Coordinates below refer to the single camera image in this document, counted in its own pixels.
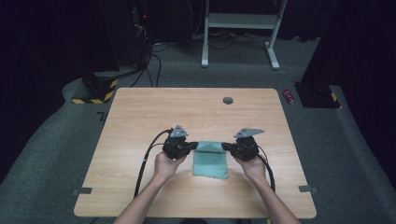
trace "white shelf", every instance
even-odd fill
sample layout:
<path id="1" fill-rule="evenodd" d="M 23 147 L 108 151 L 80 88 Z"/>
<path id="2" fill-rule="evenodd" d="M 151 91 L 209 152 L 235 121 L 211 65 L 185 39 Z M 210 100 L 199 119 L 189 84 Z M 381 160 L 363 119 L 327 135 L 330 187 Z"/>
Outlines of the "white shelf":
<path id="1" fill-rule="evenodd" d="M 269 29 L 275 27 L 277 15 L 209 13 L 209 27 Z"/>
<path id="2" fill-rule="evenodd" d="M 276 35 L 282 22 L 283 12 L 285 10 L 288 0 L 282 0 L 280 9 L 275 15 L 258 15 L 258 14 L 233 14 L 233 13 L 210 13 L 209 1 L 206 0 L 205 10 L 205 37 L 202 50 L 202 67 L 209 66 L 209 27 L 223 27 L 223 28 L 243 28 L 243 29 L 263 29 L 272 30 L 271 39 L 265 43 L 265 49 L 271 61 L 274 70 L 280 68 L 277 61 L 273 46 L 276 40 Z"/>

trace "folded towel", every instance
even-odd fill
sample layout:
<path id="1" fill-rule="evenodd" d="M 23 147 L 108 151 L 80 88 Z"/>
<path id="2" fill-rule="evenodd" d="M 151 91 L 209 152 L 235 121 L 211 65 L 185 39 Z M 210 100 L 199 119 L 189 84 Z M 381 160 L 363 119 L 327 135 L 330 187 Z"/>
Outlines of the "folded towel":
<path id="1" fill-rule="evenodd" d="M 192 174 L 219 179 L 228 177 L 226 154 L 221 142 L 199 142 L 194 150 Z"/>

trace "black cable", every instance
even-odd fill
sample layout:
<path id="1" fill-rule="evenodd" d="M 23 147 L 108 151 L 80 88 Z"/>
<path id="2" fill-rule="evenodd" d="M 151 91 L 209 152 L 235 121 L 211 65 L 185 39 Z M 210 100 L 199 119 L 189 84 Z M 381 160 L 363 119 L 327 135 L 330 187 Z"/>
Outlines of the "black cable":
<path id="1" fill-rule="evenodd" d="M 96 221 L 97 219 L 99 219 L 99 217 L 94 218 L 94 219 L 90 222 L 90 224 L 95 223 L 95 221 Z"/>
<path id="2" fill-rule="evenodd" d="M 265 158 L 263 158 L 262 155 L 260 155 L 260 154 L 257 154 L 257 156 L 260 158 L 260 160 L 262 160 L 262 162 L 264 162 L 265 167 L 267 167 L 268 175 L 270 176 L 271 189 L 272 189 L 274 192 L 276 192 L 276 191 L 275 191 L 274 174 L 273 174 L 273 172 L 272 172 L 272 169 L 271 169 L 271 167 L 270 167 L 270 164 L 268 163 L 268 160 L 267 160 L 266 156 L 265 156 Z"/>
<path id="3" fill-rule="evenodd" d="M 264 42 L 265 40 L 267 40 L 267 39 L 269 38 L 269 36 L 266 36 L 265 38 L 259 40 L 260 37 L 262 37 L 262 36 L 257 35 L 257 36 L 254 37 L 254 39 L 252 39 L 252 40 L 237 40 L 237 39 L 235 39 L 235 40 L 234 40 L 234 43 L 235 43 L 235 44 L 245 44 L 245 45 L 248 45 L 248 44 L 257 44 L 257 43 L 260 43 L 260 42 Z"/>
<path id="4" fill-rule="evenodd" d="M 165 48 L 153 50 L 152 52 L 154 52 L 154 53 L 156 53 L 156 52 L 161 52 L 161 51 L 164 51 L 164 50 L 166 50 L 166 49 L 169 49 L 170 46 L 171 46 L 171 45 L 169 44 L 169 42 L 166 42 L 166 47 L 165 47 Z"/>
<path id="5" fill-rule="evenodd" d="M 152 85 L 151 73 L 150 73 L 149 69 L 146 68 L 146 71 L 148 72 L 148 80 L 149 80 L 149 83 L 150 83 L 151 87 L 154 87 L 154 86 Z"/>
<path id="6" fill-rule="evenodd" d="M 137 77 L 137 79 L 134 81 L 134 83 L 131 85 L 131 87 L 134 86 L 134 84 L 136 84 L 136 82 L 140 79 L 140 77 L 143 75 L 143 73 L 147 70 L 148 66 L 149 66 L 149 62 L 151 61 L 151 52 L 152 52 L 152 45 L 148 54 L 148 60 L 147 62 L 143 65 L 142 71 L 140 72 L 139 76 Z"/>
<path id="7" fill-rule="evenodd" d="M 164 133 L 171 133 L 173 131 L 173 129 L 170 130 L 164 130 L 162 132 L 160 132 L 155 138 L 154 140 L 152 140 L 151 144 L 148 147 L 148 150 L 146 152 L 145 158 L 142 161 L 142 166 L 140 167 L 140 171 L 139 171 L 139 177 L 137 178 L 137 182 L 136 182 L 136 188 L 134 189 L 134 198 L 137 196 L 137 194 L 139 194 L 139 188 L 140 188 L 140 182 L 142 182 L 142 177 L 143 177 L 143 172 L 145 171 L 145 167 L 146 167 L 146 162 L 148 161 L 149 158 L 149 152 L 151 151 L 152 148 L 154 148 L 154 143 L 157 141 L 157 139 L 163 135 Z"/>
<path id="8" fill-rule="evenodd" d="M 153 56 L 154 58 L 158 59 L 158 62 L 160 63 L 160 67 L 158 68 L 158 72 L 157 72 L 157 82 L 155 83 L 155 87 L 158 87 L 158 82 L 160 80 L 160 73 L 161 73 L 161 68 L 163 67 L 163 63 L 161 62 L 160 57 L 158 57 L 155 54 L 151 54 L 151 56 Z"/>
<path id="9" fill-rule="evenodd" d="M 218 47 L 215 47 L 214 45 L 211 45 L 211 44 L 207 44 L 210 48 L 212 48 L 212 49 L 227 49 L 227 48 L 229 48 L 232 44 L 233 44 L 233 38 L 230 36 L 230 35 L 227 35 L 227 37 L 228 38 L 221 38 L 221 37 L 217 37 L 216 38 L 216 40 L 218 40 L 218 41 L 223 41 L 223 42 L 229 42 L 229 44 L 227 45 L 227 46 L 225 46 L 225 47 L 223 47 L 223 48 L 218 48 Z"/>
<path id="10" fill-rule="evenodd" d="M 264 154 L 264 157 L 265 157 L 265 161 L 268 163 L 267 154 L 265 154 L 264 150 L 261 147 L 259 147 L 259 146 L 257 146 L 257 147 L 262 151 L 262 153 Z"/>

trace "gray carpet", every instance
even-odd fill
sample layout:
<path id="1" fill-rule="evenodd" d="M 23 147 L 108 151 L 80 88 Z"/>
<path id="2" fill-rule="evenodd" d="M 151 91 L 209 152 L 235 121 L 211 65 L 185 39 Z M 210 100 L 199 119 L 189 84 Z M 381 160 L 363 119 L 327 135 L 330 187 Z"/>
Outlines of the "gray carpet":
<path id="1" fill-rule="evenodd" d="M 273 88 L 281 102 L 318 214 L 303 223 L 396 223 L 396 193 L 367 147 L 340 87 L 331 86 L 342 108 L 303 108 L 293 87 L 300 81 L 318 41 L 277 40 L 279 71 L 273 71 L 262 42 L 209 50 L 209 67 L 201 67 L 201 48 L 171 45 L 155 52 L 163 64 L 160 87 Z M 226 45 L 214 42 L 216 47 Z M 166 45 L 156 46 L 154 51 Z M 158 61 L 148 69 L 155 80 Z M 120 79 L 130 86 L 137 75 Z M 75 80 L 64 87 L 66 103 L 45 121 L 27 143 L 0 186 L 0 223 L 90 223 L 73 209 L 103 128 L 107 105 L 74 105 Z M 145 73 L 136 87 L 149 87 Z M 282 91 L 290 89 L 296 105 Z M 95 223 L 111 223 L 112 217 Z M 252 223 L 263 223 L 262 219 Z"/>

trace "metal stand leg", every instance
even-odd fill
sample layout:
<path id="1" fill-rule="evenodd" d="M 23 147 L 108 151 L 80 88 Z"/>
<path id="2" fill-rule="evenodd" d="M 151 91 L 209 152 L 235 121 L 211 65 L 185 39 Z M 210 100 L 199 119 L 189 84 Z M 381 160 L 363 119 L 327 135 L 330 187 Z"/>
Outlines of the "metal stand leg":
<path id="1" fill-rule="evenodd" d="M 285 7 L 286 7 L 287 3 L 288 3 L 288 0 L 283 0 L 282 1 L 281 5 L 280 5 L 280 10 L 277 13 L 275 27 L 274 27 L 274 30 L 273 30 L 273 32 L 271 34 L 271 40 L 270 40 L 270 42 L 265 42 L 265 49 L 268 52 L 268 56 L 270 58 L 271 65 L 272 65 L 274 70 L 279 70 L 279 68 L 280 68 L 279 63 L 277 62 L 277 58 L 276 58 L 275 53 L 274 53 L 274 43 L 275 43 L 275 40 L 276 40 L 276 35 L 277 35 L 278 30 L 279 30 L 280 23 L 282 22 L 283 12 L 285 11 Z"/>
<path id="2" fill-rule="evenodd" d="M 202 67 L 209 66 L 209 48 L 207 45 L 208 36 L 209 36 L 209 0 L 206 0 L 205 34 L 204 34 L 204 45 L 202 48 Z"/>

